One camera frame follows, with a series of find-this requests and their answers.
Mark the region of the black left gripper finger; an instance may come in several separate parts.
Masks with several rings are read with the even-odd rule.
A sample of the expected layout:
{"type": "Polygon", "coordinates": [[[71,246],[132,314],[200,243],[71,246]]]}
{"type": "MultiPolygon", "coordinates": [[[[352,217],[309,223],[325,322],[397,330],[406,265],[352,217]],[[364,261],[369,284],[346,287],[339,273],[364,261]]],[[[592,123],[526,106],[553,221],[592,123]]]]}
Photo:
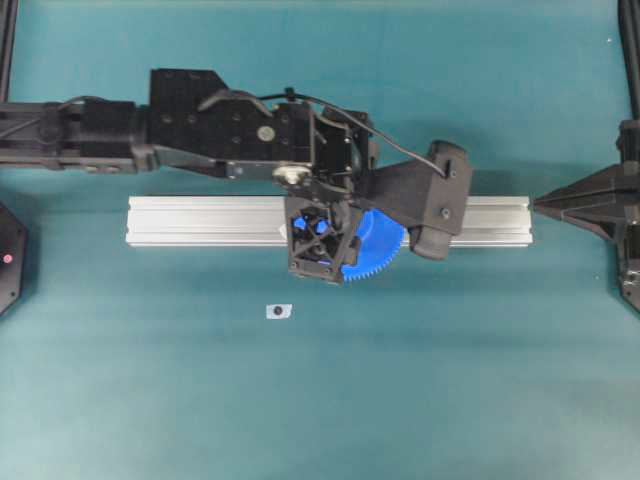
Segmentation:
{"type": "Polygon", "coordinates": [[[363,210],[347,201],[322,203],[294,196],[284,198],[284,210],[289,272],[342,284],[342,268],[358,260],[363,210]]]}

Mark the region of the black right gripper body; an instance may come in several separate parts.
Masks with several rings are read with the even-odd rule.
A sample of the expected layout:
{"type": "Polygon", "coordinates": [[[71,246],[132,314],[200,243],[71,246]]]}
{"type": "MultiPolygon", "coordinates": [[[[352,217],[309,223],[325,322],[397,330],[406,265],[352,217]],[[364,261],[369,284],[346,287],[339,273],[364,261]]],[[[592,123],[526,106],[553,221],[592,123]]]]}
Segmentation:
{"type": "Polygon", "coordinates": [[[621,296],[639,312],[639,121],[620,123],[616,147],[615,198],[621,208],[616,227],[617,277],[621,296]]]}

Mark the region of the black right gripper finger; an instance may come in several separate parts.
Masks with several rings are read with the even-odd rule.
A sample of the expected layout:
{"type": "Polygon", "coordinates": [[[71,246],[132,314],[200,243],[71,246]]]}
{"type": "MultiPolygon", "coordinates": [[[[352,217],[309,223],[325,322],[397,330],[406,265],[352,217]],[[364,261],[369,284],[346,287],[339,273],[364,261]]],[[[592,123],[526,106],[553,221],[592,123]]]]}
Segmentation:
{"type": "Polygon", "coordinates": [[[582,210],[561,210],[542,204],[535,204],[534,211],[553,220],[574,225],[589,231],[612,243],[618,241],[624,233],[621,221],[603,214],[585,213],[582,210]]]}
{"type": "Polygon", "coordinates": [[[624,168],[621,164],[611,165],[570,185],[542,195],[536,198],[533,204],[538,206],[556,201],[613,193],[618,189],[619,179],[623,173],[624,168]]]}

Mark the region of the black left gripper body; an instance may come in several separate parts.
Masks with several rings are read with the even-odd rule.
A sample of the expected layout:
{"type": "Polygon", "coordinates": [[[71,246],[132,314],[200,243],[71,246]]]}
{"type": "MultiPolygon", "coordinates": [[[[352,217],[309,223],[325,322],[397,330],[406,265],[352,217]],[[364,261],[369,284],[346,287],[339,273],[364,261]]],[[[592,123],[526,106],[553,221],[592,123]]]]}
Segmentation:
{"type": "Polygon", "coordinates": [[[289,195],[355,200],[362,194],[379,158],[367,113],[329,107],[318,113],[308,102],[278,103],[273,113],[285,128],[278,144],[291,159],[277,161],[272,178],[289,195]]]}

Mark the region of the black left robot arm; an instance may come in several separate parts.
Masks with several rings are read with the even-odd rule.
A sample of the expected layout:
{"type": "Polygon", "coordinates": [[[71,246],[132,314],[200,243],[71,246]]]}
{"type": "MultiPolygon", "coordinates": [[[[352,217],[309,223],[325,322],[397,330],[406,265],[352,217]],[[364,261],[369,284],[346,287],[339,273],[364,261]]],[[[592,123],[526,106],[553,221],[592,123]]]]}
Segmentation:
{"type": "Polygon", "coordinates": [[[83,95],[3,103],[5,168],[137,174],[177,169],[277,184],[285,193],[289,269],[349,280],[364,241],[357,193],[374,167],[365,113],[293,88],[257,96],[212,70],[155,69],[144,104],[83,95]]]}

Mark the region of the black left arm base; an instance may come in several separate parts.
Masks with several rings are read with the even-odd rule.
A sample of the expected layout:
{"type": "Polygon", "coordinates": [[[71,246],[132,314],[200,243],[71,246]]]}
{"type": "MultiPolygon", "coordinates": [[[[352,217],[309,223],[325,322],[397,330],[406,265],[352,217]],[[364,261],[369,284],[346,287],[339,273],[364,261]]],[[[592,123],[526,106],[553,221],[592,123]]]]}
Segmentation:
{"type": "Polygon", "coordinates": [[[0,234],[0,307],[5,314],[21,295],[28,231],[4,204],[0,234]]]}

